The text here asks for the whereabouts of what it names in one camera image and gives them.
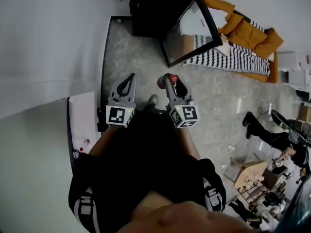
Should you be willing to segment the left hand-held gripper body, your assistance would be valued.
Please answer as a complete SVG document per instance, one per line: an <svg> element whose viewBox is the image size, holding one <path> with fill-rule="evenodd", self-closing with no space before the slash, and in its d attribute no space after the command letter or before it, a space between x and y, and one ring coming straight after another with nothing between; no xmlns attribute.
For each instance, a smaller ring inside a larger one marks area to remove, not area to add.
<svg viewBox="0 0 311 233"><path fill-rule="evenodd" d="M134 116L136 103L130 96L112 92L106 105L106 124L112 127L127 128Z"/></svg>

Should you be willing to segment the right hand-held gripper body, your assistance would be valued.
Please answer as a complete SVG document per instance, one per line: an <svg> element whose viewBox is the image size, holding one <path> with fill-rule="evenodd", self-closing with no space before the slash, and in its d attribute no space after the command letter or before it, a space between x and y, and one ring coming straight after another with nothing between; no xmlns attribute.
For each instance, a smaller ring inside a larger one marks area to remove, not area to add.
<svg viewBox="0 0 311 233"><path fill-rule="evenodd" d="M198 106L192 95L184 98L174 97L169 102L168 109L176 128L192 127L199 121Z"/></svg>

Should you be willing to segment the small red object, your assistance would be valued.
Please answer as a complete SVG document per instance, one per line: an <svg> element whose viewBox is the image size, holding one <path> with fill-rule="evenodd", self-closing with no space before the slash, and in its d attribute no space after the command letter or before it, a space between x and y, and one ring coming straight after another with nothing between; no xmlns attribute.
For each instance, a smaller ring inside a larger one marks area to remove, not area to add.
<svg viewBox="0 0 311 233"><path fill-rule="evenodd" d="M159 77L156 84L160 89L167 89L171 85L173 91L175 91L175 85L178 81L178 76L175 74L166 73L163 76Z"/></svg>

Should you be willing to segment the black mini fridge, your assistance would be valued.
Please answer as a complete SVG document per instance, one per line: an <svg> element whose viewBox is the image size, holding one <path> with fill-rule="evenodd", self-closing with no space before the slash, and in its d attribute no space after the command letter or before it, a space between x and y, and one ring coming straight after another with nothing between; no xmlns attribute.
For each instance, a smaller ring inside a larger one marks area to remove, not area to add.
<svg viewBox="0 0 311 233"><path fill-rule="evenodd" d="M203 0L130 0L130 12L133 35L157 39L168 67L222 45Z"/></svg>

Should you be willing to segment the person's left forearm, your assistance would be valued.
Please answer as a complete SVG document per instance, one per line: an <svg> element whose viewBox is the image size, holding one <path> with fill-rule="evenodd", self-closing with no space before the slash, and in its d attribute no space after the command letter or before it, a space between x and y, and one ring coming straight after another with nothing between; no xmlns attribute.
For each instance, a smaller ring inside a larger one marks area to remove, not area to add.
<svg viewBox="0 0 311 233"><path fill-rule="evenodd" d="M119 129L120 128L118 127L108 126L108 128L99 138L99 140L94 144L94 146L90 150L89 155L94 157L101 157L108 149L114 135Z"/></svg>

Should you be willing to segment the person's right forearm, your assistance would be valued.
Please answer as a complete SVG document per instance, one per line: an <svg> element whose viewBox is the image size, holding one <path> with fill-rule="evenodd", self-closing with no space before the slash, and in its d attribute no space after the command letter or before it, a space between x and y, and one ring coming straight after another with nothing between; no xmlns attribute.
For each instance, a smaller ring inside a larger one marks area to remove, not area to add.
<svg viewBox="0 0 311 233"><path fill-rule="evenodd" d="M197 150L197 147L192 139L192 136L188 128L177 128L175 129L178 139L184 149L184 152L195 159L200 159L200 154Z"/></svg>

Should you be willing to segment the person's grey shoe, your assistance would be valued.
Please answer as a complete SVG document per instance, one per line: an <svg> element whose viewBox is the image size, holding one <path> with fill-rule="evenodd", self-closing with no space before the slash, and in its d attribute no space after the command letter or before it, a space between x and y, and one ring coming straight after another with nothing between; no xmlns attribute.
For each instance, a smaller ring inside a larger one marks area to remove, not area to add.
<svg viewBox="0 0 311 233"><path fill-rule="evenodd" d="M146 103L146 107L156 108L157 105L158 105L158 95L152 94Z"/></svg>

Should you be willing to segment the person's black clothing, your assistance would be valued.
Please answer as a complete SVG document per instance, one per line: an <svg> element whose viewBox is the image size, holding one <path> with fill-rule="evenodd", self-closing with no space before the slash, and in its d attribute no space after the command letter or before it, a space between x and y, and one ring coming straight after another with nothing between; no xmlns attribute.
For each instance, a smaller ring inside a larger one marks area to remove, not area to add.
<svg viewBox="0 0 311 233"><path fill-rule="evenodd" d="M128 128L116 130L101 156L79 155L69 207L90 233L117 233L150 192L209 211L225 207L225 188L212 161L186 153L168 115L144 110Z"/></svg>

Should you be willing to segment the beige cardboard box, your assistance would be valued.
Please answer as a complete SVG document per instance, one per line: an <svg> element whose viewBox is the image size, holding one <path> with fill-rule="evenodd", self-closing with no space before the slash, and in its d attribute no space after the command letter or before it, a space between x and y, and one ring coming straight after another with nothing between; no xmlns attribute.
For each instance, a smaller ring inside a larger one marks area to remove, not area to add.
<svg viewBox="0 0 311 233"><path fill-rule="evenodd" d="M230 53L230 48L230 42L228 39L225 38L222 39L222 45L215 47L214 50L218 52L221 56L227 57Z"/></svg>

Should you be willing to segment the black-and-white striped blanket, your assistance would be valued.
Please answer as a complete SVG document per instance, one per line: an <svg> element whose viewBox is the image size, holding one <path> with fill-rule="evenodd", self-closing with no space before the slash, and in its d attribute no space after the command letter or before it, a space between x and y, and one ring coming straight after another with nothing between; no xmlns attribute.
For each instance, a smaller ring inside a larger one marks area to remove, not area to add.
<svg viewBox="0 0 311 233"><path fill-rule="evenodd" d="M210 49L185 60L182 65L196 65L264 76L270 74L268 60L257 56L252 50L239 44L229 41L228 46L228 54L222 54L216 49Z"/></svg>

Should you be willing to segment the white paper sheets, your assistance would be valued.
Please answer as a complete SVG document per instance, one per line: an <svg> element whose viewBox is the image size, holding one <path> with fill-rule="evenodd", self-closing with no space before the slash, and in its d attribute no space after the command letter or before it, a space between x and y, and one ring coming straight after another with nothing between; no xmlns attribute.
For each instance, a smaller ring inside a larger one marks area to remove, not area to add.
<svg viewBox="0 0 311 233"><path fill-rule="evenodd" d="M228 15L227 12L213 8L208 8L208 10L217 28L222 28L223 26L226 25L227 21L225 18Z"/></svg>

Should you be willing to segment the orange jacket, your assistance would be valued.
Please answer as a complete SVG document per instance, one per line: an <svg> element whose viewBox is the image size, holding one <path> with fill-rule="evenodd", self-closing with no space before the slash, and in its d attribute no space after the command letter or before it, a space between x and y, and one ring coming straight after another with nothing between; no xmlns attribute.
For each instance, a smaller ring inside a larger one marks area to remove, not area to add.
<svg viewBox="0 0 311 233"><path fill-rule="evenodd" d="M223 0L203 0L208 8L222 10L228 13L226 25L218 28L220 36L230 42L252 50L257 56L268 60L270 74L268 76L253 73L240 73L240 75L266 83L278 82L277 52L283 44L283 39L274 28L267 30L235 10L235 5Z"/></svg>

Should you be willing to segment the light wooden table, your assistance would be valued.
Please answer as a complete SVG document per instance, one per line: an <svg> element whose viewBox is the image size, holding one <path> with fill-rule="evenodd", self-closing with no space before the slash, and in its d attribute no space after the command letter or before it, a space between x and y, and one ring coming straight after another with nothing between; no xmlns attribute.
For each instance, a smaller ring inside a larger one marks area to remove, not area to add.
<svg viewBox="0 0 311 233"><path fill-rule="evenodd" d="M235 180L235 188L246 187L256 181L260 181L266 167L267 162L265 161L253 161L243 164Z"/></svg>

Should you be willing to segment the black office chair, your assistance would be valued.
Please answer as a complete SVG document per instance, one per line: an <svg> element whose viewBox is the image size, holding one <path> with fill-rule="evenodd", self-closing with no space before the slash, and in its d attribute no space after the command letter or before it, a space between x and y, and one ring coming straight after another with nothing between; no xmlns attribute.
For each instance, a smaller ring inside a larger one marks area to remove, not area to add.
<svg viewBox="0 0 311 233"><path fill-rule="evenodd" d="M295 127L289 120L287 120L283 115L281 115L278 111L272 109L271 116L278 126L283 129L288 130L288 139L293 143L305 142L308 143L308 137L305 133Z"/></svg>

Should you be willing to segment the white storage boxes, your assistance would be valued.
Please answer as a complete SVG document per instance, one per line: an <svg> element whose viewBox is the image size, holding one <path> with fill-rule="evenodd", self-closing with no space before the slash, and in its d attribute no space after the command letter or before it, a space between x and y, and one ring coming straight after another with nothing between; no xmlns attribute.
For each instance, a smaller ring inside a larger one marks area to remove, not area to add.
<svg viewBox="0 0 311 233"><path fill-rule="evenodd" d="M288 74L287 86L311 93L311 53L281 52L277 54L278 70Z"/></svg>

